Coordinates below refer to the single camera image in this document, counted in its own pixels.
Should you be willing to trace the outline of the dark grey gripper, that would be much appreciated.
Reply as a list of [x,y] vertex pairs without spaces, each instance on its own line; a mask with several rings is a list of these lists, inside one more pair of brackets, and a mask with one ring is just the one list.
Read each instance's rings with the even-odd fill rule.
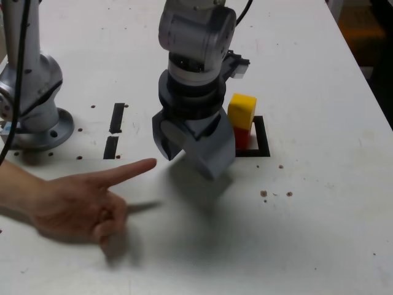
[[162,109],[152,118],[156,146],[167,160],[184,151],[198,172],[218,178],[236,155],[233,127],[224,109],[198,120],[176,117]]

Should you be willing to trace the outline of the person's hand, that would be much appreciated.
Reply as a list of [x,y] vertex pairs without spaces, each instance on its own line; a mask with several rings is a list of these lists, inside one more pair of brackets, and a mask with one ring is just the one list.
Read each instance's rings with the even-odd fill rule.
[[104,247],[123,232],[126,201],[112,186],[141,175],[157,164],[144,159],[116,168],[43,181],[28,216],[42,231],[58,237],[88,238]]

